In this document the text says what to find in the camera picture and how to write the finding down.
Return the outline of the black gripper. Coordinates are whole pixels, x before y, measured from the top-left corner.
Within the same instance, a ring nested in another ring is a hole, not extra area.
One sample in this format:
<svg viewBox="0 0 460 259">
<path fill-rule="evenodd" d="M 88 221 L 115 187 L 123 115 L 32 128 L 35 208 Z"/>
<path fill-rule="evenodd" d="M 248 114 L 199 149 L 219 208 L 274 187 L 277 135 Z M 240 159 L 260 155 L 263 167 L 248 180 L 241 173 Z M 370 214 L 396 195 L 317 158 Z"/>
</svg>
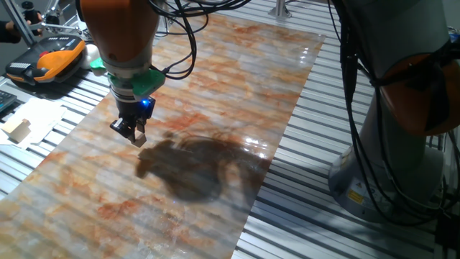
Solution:
<svg viewBox="0 0 460 259">
<path fill-rule="evenodd" d="M 116 107 L 119 110 L 119 117 L 110 124 L 110 128 L 118 132 L 124 138 L 135 141 L 135 125 L 122 117 L 134 117 L 137 119 L 137 130 L 145 133 L 145 124 L 150 119 L 155 106 L 155 99 L 147 97 L 140 101 L 125 102 L 116 100 Z"/>
</svg>

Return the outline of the person hand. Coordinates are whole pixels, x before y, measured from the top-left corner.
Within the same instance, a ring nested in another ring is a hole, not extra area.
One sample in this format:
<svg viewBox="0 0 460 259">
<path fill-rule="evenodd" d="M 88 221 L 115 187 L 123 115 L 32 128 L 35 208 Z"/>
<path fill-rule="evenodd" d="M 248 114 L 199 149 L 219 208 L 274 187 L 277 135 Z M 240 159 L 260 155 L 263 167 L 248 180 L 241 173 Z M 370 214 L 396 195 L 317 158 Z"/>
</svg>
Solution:
<svg viewBox="0 0 460 259">
<path fill-rule="evenodd" d="M 42 15 L 39 11 L 24 11 L 24 18 L 28 25 L 42 22 Z M 1 21 L 1 42 L 18 43 L 22 35 L 13 21 Z"/>
</svg>

